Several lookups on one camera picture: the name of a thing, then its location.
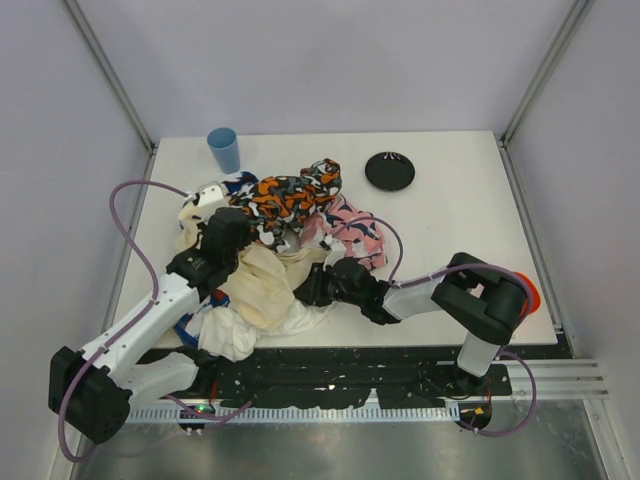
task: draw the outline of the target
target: metal floor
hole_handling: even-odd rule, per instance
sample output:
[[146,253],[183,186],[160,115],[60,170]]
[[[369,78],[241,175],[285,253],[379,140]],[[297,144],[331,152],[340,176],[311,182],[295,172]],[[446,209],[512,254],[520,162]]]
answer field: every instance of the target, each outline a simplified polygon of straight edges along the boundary
[[[513,426],[527,402],[494,405],[491,430]],[[606,479],[581,401],[539,402],[520,433],[485,438],[453,423],[228,425],[179,435],[135,458],[175,425],[131,425],[73,480],[590,480]]]

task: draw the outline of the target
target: white cloth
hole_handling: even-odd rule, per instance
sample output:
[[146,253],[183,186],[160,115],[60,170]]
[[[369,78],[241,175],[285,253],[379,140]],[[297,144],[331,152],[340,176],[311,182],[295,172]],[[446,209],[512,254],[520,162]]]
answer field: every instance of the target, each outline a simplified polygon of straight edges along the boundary
[[244,360],[253,353],[253,347],[262,335],[297,335],[310,330],[322,322],[332,308],[333,305],[306,307],[294,300],[283,321],[271,331],[251,325],[230,308],[214,308],[204,314],[198,348],[233,362]]
[[219,289],[249,324],[264,331],[275,330],[294,303],[293,290],[307,279],[311,265],[322,263],[326,256],[320,248],[276,254],[262,245],[249,245],[240,252],[238,269]]
[[202,222],[202,210],[189,202],[182,207],[178,213],[178,220],[182,226],[182,232],[173,242],[176,253],[184,252],[186,249],[193,247],[199,241],[200,229],[198,224]]

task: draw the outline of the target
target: white table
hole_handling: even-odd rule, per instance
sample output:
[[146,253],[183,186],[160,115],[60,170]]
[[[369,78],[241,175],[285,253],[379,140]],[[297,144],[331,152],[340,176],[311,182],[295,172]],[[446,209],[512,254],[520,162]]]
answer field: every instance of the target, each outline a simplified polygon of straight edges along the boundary
[[[396,279],[429,273],[458,251],[523,272],[540,285],[492,132],[252,135],[239,138],[242,168],[258,178],[297,175],[301,167],[332,158],[342,167],[344,195],[358,208],[387,220],[400,232],[405,260]],[[414,182],[400,192],[382,192],[364,176],[368,158],[396,151],[416,167]],[[221,176],[204,138],[163,138],[152,180],[184,190]],[[174,255],[182,198],[150,187],[136,241],[162,273]],[[387,253],[398,247],[388,233]],[[390,267],[377,270],[386,278]],[[150,289],[142,263],[132,255],[116,318]],[[264,337],[259,347],[380,347],[460,345],[465,330],[444,312],[416,315],[399,325],[375,325],[350,305],[339,305],[321,326],[292,337]],[[553,344],[556,337],[545,305],[514,335],[516,344]],[[177,346],[167,332],[158,346]]]

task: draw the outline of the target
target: black lid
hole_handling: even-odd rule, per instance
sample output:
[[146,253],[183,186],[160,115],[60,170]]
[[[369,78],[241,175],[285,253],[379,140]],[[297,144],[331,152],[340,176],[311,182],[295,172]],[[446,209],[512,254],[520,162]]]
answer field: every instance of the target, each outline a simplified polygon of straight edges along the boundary
[[402,190],[416,176],[411,160],[395,152],[375,154],[367,162],[364,173],[374,187],[389,192]]

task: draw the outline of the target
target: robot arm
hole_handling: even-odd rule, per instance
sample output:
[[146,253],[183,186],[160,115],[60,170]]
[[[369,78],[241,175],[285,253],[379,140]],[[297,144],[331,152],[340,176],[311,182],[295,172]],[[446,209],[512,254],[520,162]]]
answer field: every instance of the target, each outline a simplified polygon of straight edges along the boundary
[[[448,268],[484,264],[457,253]],[[482,287],[476,296],[472,290]],[[399,285],[376,280],[354,258],[333,266],[314,266],[296,297],[308,305],[332,301],[351,303],[379,325],[399,323],[418,313],[444,310],[468,330],[456,361],[456,378],[463,388],[482,382],[500,348],[509,344],[520,324],[527,294],[512,276],[490,270],[462,270],[438,281],[414,281]]]
[[[238,266],[238,253],[250,242],[249,223],[238,209],[217,208],[202,225],[199,244],[176,255],[159,279],[159,293],[149,312],[111,343],[89,367],[71,397],[66,420],[98,444],[111,438],[131,409],[186,390],[197,383],[206,352],[180,347],[149,365],[136,365],[142,355],[185,313],[193,312]],[[149,304],[143,299],[108,331],[74,352],[60,349],[51,359],[49,408],[59,413],[67,388],[88,359]]]

